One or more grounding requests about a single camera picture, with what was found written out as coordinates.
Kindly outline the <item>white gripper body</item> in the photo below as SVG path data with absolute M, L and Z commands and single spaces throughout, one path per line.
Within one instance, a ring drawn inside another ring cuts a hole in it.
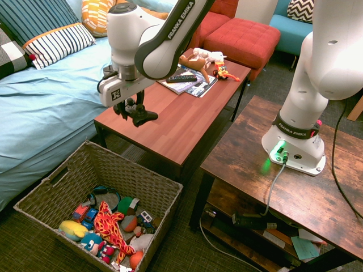
M 122 80 L 118 75 L 102 79 L 98 85 L 100 101 L 105 107 L 112 107 L 153 85 L 155 80 L 144 76 L 136 80 Z

